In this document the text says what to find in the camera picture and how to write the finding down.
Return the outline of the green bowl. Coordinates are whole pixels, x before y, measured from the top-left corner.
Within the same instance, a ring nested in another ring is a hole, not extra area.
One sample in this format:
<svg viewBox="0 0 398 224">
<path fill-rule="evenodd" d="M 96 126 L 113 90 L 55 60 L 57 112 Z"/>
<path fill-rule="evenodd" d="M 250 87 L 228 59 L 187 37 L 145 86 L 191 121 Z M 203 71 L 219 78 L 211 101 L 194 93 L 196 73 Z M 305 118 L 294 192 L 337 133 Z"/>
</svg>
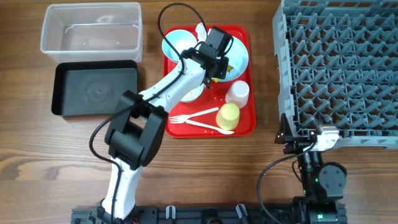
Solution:
<svg viewBox="0 0 398 224">
<path fill-rule="evenodd" d="M 204 90 L 204 84 L 201 84 L 197 88 L 189 91 L 181 100 L 180 102 L 182 103 L 190 103 L 195 101 L 203 92 Z"/>
</svg>

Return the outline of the yellow plastic cup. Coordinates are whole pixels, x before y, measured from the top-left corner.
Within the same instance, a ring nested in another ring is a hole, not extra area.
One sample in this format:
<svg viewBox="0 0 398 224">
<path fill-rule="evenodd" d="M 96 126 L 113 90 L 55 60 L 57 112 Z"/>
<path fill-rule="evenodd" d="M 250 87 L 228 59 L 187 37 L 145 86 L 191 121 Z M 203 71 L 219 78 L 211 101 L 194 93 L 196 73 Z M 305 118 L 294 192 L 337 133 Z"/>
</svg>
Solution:
<svg viewBox="0 0 398 224">
<path fill-rule="evenodd" d="M 238 126 L 240 110 L 234 103 L 224 104 L 216 115 L 217 125 L 224 130 L 233 130 Z"/>
</svg>

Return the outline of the pink plastic cup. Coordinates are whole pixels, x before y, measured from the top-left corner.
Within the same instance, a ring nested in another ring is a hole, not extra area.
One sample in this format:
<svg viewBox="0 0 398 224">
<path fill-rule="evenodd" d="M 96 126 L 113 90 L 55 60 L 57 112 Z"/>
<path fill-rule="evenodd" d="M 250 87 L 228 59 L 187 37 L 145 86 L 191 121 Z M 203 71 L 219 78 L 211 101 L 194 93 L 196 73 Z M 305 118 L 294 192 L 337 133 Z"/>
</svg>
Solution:
<svg viewBox="0 0 398 224">
<path fill-rule="evenodd" d="M 246 106 L 249 98 L 249 85 L 242 81 L 235 81 L 225 95 L 227 103 L 234 103 L 238 108 Z"/>
</svg>

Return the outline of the yellow snack wrapper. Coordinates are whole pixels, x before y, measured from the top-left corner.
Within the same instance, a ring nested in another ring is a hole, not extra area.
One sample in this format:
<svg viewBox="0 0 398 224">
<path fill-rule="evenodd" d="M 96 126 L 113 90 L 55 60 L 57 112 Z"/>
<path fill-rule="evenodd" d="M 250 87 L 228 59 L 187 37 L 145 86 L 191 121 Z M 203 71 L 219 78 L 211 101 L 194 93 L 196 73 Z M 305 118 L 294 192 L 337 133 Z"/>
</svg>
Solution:
<svg viewBox="0 0 398 224">
<path fill-rule="evenodd" d="M 230 65 L 228 65 L 228 66 L 227 66 L 227 69 L 226 69 L 226 73 L 230 73 L 230 71 L 232 71 L 232 69 L 233 69 L 233 67 L 230 66 Z M 215 83 L 217 83 L 217 82 L 220 81 L 220 78 L 212 78 L 212 80 L 213 80 Z"/>
</svg>

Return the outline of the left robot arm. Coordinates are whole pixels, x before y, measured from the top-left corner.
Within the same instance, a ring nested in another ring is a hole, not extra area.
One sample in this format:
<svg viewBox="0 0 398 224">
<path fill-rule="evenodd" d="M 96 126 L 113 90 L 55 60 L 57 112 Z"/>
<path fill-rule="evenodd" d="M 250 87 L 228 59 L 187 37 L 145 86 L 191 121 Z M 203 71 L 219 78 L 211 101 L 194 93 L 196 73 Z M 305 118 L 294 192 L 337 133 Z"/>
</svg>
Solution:
<svg viewBox="0 0 398 224">
<path fill-rule="evenodd" d="M 230 44 L 201 43 L 180 54 L 177 66 L 154 86 L 140 92 L 126 91 L 115 113 L 103 121 L 108 130 L 108 162 L 112 174 L 108 193 L 98 206 L 105 223 L 124 223 L 136 206 L 136 190 L 142 170 L 157 154 L 163 140 L 169 112 L 190 91 L 212 78 L 224 78 Z"/>
</svg>

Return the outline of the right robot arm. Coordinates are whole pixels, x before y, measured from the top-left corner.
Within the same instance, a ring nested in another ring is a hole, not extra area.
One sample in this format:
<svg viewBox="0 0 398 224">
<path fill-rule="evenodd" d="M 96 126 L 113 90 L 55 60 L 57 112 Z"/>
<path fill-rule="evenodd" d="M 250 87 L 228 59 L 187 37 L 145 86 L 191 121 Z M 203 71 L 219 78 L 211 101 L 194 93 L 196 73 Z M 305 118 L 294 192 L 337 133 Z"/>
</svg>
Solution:
<svg viewBox="0 0 398 224">
<path fill-rule="evenodd" d="M 280 117 L 276 144 L 285 146 L 284 154 L 297 158 L 303 187 L 303 197 L 292 203 L 278 205 L 274 215 L 281 223 L 336 223 L 348 222 L 345 205 L 339 203 L 346 185 L 346 169 L 337 162 L 323 162 L 322 153 L 333 148 L 339 131 L 332 124 L 317 120 L 318 127 L 309 136 L 294 136 L 287 116 Z"/>
</svg>

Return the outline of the white napkin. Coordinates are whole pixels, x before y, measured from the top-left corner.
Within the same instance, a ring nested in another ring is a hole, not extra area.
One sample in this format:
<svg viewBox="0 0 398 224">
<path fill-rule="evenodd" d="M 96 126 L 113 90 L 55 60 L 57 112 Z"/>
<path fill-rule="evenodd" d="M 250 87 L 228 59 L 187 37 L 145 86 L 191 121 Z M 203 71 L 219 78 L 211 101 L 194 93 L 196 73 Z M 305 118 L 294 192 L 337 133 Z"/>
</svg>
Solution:
<svg viewBox="0 0 398 224">
<path fill-rule="evenodd" d="M 199 23 L 196 28 L 195 32 L 197 33 L 197 39 L 199 42 L 205 41 L 210 33 L 211 29 L 205 28 L 205 26 L 202 23 Z"/>
</svg>

